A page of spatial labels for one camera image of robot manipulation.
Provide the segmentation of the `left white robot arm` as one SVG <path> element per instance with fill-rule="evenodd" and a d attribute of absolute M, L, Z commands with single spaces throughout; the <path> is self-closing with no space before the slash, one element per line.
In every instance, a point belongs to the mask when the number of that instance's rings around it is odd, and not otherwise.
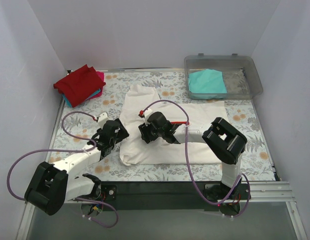
<path fill-rule="evenodd" d="M 115 145 L 128 136 L 120 119 L 106 120 L 81 152 L 55 163 L 40 163 L 24 194 L 25 200 L 51 216 L 65 202 L 78 197 L 100 199 L 101 180 L 83 171 L 107 157 Z"/>

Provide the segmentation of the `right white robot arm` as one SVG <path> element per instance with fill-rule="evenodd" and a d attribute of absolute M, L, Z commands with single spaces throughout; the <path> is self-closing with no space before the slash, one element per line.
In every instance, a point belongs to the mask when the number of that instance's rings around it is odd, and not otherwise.
<path fill-rule="evenodd" d="M 206 199 L 218 201 L 235 199 L 242 181 L 241 160 L 247 138 L 222 117 L 211 125 L 191 126 L 188 121 L 172 122 L 162 112 L 141 110 L 138 115 L 144 123 L 138 126 L 141 139 L 147 144 L 158 138 L 169 144 L 206 144 L 222 163 L 222 178 L 219 184 L 209 187 L 204 193 Z"/>

